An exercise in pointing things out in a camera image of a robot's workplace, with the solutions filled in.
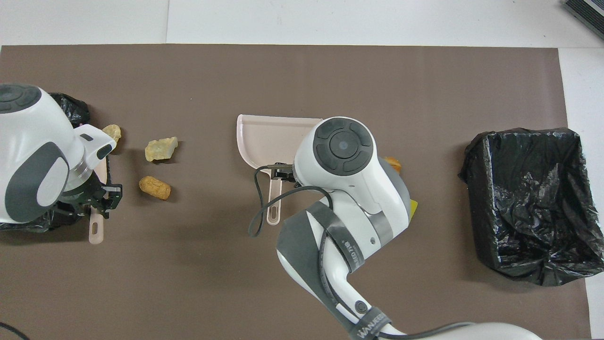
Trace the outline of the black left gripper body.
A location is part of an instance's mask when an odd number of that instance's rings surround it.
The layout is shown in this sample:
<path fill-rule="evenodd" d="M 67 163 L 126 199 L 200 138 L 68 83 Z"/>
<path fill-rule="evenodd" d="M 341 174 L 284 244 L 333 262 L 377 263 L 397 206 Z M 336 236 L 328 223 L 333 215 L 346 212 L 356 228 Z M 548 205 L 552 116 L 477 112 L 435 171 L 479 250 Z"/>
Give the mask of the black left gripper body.
<path fill-rule="evenodd" d="M 105 217 L 104 196 L 105 189 L 99 177 L 90 176 L 79 187 L 62 192 L 60 201 L 73 206 L 78 215 L 85 213 L 85 206 L 90 206 Z"/>

